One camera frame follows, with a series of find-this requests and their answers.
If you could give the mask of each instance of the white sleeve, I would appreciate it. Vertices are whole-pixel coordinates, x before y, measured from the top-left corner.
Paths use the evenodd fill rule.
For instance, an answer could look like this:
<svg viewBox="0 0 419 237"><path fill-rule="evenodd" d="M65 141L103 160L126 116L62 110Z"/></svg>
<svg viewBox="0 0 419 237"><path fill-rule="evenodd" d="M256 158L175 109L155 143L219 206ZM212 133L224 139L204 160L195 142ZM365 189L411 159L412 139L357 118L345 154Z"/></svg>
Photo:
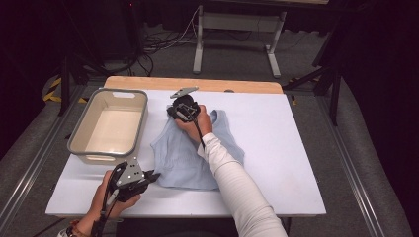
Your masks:
<svg viewBox="0 0 419 237"><path fill-rule="evenodd" d="M205 154L202 146L198 153L209 163L222 198L233 215L239 236L287 236L281 220L258 186L221 145L221 141L213 133L208 133L203 137L203 142L206 145Z"/></svg>

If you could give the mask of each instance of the wrist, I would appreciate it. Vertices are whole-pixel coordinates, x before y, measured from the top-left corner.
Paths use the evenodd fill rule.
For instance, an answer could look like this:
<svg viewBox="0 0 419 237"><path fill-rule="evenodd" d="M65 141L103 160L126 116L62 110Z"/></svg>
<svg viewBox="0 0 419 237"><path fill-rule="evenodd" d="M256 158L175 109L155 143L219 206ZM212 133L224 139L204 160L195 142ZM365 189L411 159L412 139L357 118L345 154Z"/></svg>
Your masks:
<svg viewBox="0 0 419 237"><path fill-rule="evenodd" d="M86 233L83 230L79 230L80 226L83 224L80 224L80 221L78 219L70 221L70 226L65 230L65 233L68 237L91 237L90 232Z"/></svg>
<svg viewBox="0 0 419 237"><path fill-rule="evenodd" d="M206 134L203 134L204 143L207 143L207 141L214 136L215 135L211 131L207 132Z"/></svg>
<svg viewBox="0 0 419 237"><path fill-rule="evenodd" d="M92 228L93 228L93 223L95 221L98 221L99 219L100 219L99 212L98 213L88 212L83 218L80 219L80 221L78 221L76 225L77 230L81 234L84 234L84 236L90 236L90 233L92 232Z"/></svg>
<svg viewBox="0 0 419 237"><path fill-rule="evenodd" d="M205 135L207 135L208 133L212 133L212 130L209 130L209 129L201 129L201 134L203 135L203 137Z"/></svg>

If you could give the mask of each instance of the white table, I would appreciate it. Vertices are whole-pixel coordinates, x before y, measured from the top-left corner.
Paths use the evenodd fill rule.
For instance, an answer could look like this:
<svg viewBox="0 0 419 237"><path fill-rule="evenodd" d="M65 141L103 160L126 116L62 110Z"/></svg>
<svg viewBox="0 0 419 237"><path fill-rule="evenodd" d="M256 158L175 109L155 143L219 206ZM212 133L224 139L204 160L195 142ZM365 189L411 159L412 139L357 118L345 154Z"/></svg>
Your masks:
<svg viewBox="0 0 419 237"><path fill-rule="evenodd" d="M148 96L148 118L138 144L137 157L139 165L146 171L154 169L149 144L162 131L168 119L166 106L173 102L169 96L176 91L143 91ZM244 168L278 216L326 213L285 95L204 91L191 95L200 104L205 104L209 112L213 109L226 111L231 133L245 151ZM70 155L46 214L85 214L103 174L113 168L110 165L87 165L77 156ZM167 189L156 184L151 184L137 205L122 214L122 217L226 216L230 214L218 191Z"/></svg>

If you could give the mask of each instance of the light blue shirt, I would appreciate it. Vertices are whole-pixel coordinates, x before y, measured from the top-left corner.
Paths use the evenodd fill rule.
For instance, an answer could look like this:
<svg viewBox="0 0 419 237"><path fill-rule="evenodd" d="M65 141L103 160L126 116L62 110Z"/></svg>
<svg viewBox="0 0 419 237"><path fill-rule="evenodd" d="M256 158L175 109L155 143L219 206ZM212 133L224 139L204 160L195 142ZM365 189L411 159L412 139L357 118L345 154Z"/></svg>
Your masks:
<svg viewBox="0 0 419 237"><path fill-rule="evenodd" d="M225 111L214 110L209 116L212 132L231 156L243 164L244 151L234 141ZM197 154L198 145L169 118L162 133L151 142L155 159L154 173L160 173L157 184L171 188L218 189L209 164Z"/></svg>

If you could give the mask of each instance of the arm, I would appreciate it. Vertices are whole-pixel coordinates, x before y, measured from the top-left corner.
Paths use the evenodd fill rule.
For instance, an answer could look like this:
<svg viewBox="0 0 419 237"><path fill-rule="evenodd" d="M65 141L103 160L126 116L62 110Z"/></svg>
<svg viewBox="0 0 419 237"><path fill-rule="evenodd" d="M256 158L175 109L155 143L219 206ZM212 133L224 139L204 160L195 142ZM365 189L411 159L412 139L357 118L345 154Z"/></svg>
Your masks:
<svg viewBox="0 0 419 237"><path fill-rule="evenodd" d="M89 211L75 225L76 229L81 234L77 233L77 230L73 228L72 233L75 234L76 236L78 237L82 237L83 235L90 236L90 233L92 232L93 222L99 220L100 215L101 215L100 213L102 209L102 203L105 196L106 186L108 184L108 180L111 178L111 173L112 171L106 172L104 179L102 181L102 184L98 187L98 189L95 192L95 195L93 196L92 204L90 206ZM140 198L141 196L137 195L127 200L126 202L117 201L109 217L117 218L118 216L120 216L123 210L134 206L136 202L139 201ZM65 230L61 230L58 233L57 237L67 237L67 235L65 234Z"/></svg>
<svg viewBox="0 0 419 237"><path fill-rule="evenodd" d="M240 236L287 236L280 219L263 197L259 188L212 133L212 124L206 108L201 106L197 117L203 135L205 151L200 145L198 153L209 163L218 182L222 198L233 215ZM197 129L191 122L176 120L178 126L200 142Z"/></svg>

